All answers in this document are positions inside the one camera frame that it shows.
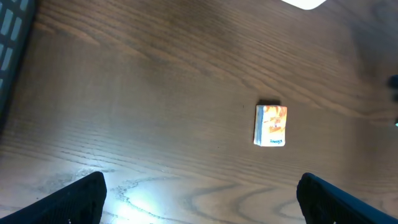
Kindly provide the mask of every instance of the white object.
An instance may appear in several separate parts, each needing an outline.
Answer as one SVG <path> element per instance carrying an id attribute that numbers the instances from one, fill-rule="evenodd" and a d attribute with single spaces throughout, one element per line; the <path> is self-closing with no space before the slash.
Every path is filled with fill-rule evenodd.
<path id="1" fill-rule="evenodd" d="M 282 0 L 304 10 L 315 9 L 326 0 Z"/>

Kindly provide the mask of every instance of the orange packaging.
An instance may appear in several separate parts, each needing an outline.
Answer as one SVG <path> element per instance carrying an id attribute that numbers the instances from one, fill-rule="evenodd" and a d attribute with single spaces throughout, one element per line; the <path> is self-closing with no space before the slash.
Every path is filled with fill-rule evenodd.
<path id="1" fill-rule="evenodd" d="M 257 106 L 254 143 L 259 146 L 284 146 L 286 118 L 285 106 Z"/>

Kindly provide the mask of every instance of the black object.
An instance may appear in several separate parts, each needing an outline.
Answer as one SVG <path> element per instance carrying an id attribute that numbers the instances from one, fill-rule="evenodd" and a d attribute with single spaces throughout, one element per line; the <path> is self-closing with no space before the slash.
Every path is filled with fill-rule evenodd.
<path id="1" fill-rule="evenodd" d="M 17 72 L 35 0 L 0 0 L 0 111 Z"/>
<path id="2" fill-rule="evenodd" d="M 393 75 L 388 79 L 388 87 L 398 90 L 398 75 Z"/>
<path id="3" fill-rule="evenodd" d="M 297 200 L 307 224 L 398 223 L 395 218 L 309 173 L 298 183 Z"/>
<path id="4" fill-rule="evenodd" d="M 105 198 L 104 175 L 94 172 L 0 219 L 0 224 L 99 224 Z"/>

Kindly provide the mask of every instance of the black keyboard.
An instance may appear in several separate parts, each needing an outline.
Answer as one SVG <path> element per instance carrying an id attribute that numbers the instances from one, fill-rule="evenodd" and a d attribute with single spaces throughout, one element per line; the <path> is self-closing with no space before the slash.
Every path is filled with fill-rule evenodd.
<path id="1" fill-rule="evenodd" d="M 35 0 L 0 0 L 0 111 L 10 86 L 35 11 Z"/>

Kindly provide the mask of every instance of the small box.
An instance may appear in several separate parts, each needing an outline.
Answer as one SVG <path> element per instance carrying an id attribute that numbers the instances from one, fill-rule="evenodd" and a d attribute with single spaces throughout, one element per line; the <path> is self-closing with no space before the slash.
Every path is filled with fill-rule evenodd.
<path id="1" fill-rule="evenodd" d="M 286 117 L 285 106 L 256 106 L 254 143 L 265 147 L 284 146 Z"/>

